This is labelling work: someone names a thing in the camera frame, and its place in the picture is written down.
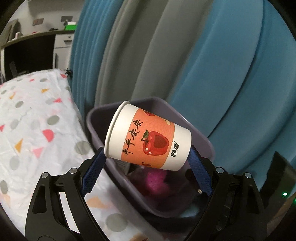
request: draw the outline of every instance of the polka dot fabric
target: polka dot fabric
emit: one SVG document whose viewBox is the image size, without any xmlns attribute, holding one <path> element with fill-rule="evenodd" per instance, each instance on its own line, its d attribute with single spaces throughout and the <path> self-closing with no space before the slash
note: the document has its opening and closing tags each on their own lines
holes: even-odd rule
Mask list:
<svg viewBox="0 0 296 241">
<path fill-rule="evenodd" d="M 64 174 L 94 155 L 79 115 L 61 70 L 23 75 L 0 86 L 0 203 L 23 234 L 40 175 Z M 78 232 L 65 195 L 61 200 L 70 228 Z M 111 241 L 164 240 L 104 170 L 85 200 Z"/>
</svg>

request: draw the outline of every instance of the white wall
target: white wall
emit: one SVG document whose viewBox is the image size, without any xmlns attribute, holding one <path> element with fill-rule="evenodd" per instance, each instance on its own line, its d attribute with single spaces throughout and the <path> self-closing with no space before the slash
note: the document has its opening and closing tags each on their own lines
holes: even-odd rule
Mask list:
<svg viewBox="0 0 296 241">
<path fill-rule="evenodd" d="M 23 35 L 35 31 L 45 32 L 50 28 L 63 30 L 62 16 L 73 16 L 77 21 L 85 0 L 25 0 L 10 20 L 19 19 Z M 32 26 L 33 20 L 44 18 L 41 25 Z"/>
</svg>

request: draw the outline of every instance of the desk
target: desk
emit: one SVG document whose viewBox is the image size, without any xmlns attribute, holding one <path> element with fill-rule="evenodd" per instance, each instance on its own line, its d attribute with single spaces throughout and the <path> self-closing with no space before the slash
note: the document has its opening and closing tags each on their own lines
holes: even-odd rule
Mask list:
<svg viewBox="0 0 296 241">
<path fill-rule="evenodd" d="M 64 69 L 70 54 L 73 30 L 57 30 L 20 37 L 1 46 L 1 72 L 11 80 L 9 64 L 15 63 L 17 72 Z"/>
</svg>

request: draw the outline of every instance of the red apple illustration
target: red apple illustration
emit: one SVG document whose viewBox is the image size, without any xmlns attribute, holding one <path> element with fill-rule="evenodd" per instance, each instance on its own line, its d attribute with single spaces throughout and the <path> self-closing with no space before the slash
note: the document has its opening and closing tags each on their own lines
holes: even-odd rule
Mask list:
<svg viewBox="0 0 296 241">
<path fill-rule="evenodd" d="M 148 112 L 148 111 L 145 111 L 145 110 L 144 110 L 144 112 L 146 113 L 146 115 L 149 115 L 149 116 L 155 116 L 154 114 L 152 114 L 152 113 L 150 113 L 150 112 Z"/>
<path fill-rule="evenodd" d="M 168 150 L 168 139 L 156 131 L 146 130 L 141 141 L 144 141 L 143 151 L 147 155 L 160 156 Z"/>
</svg>

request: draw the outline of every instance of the paper cup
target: paper cup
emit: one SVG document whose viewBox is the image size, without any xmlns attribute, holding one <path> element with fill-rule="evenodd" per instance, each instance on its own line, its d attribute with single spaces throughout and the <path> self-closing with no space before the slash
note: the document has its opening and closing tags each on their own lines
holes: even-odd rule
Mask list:
<svg viewBox="0 0 296 241">
<path fill-rule="evenodd" d="M 189 130 L 125 101 L 113 116 L 104 152 L 108 158 L 178 171 L 190 147 Z"/>
</svg>

